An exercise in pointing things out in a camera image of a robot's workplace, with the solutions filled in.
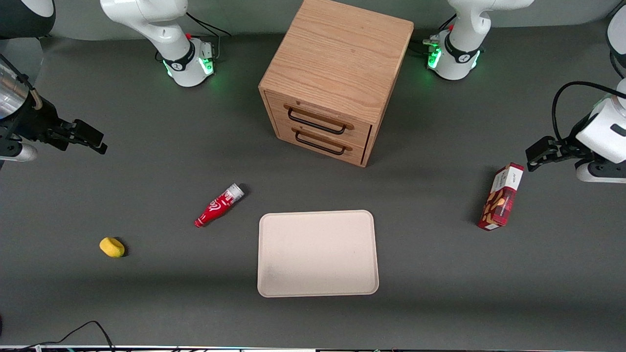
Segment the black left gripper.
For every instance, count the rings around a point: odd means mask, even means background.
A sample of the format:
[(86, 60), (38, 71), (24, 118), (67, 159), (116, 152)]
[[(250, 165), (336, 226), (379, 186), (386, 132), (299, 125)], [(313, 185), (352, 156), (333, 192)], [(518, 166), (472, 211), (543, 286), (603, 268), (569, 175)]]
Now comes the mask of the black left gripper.
[[(593, 151), (576, 138), (577, 134), (590, 122), (590, 117), (591, 115), (587, 114), (575, 123), (569, 135), (565, 138), (558, 137), (561, 154), (581, 160), (594, 159), (595, 155)], [(559, 154), (559, 143), (556, 138), (552, 136), (544, 136), (528, 147), (526, 149), (526, 166), (528, 171), (534, 172), (547, 163), (564, 161), (563, 156)]]

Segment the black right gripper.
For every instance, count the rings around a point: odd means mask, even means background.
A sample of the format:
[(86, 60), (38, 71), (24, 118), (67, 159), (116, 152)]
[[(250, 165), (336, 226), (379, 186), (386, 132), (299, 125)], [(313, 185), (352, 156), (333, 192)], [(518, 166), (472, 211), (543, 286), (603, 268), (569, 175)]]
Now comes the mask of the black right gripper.
[(17, 123), (13, 133), (31, 142), (47, 143), (54, 148), (67, 151), (70, 144), (81, 145), (105, 154), (107, 144), (103, 143), (104, 134), (84, 122), (76, 119), (72, 122), (72, 131), (67, 129), (68, 122), (61, 119), (54, 105), (42, 98), (41, 109), (34, 108), (34, 99), (27, 98), (25, 103), (10, 114), (10, 122)]

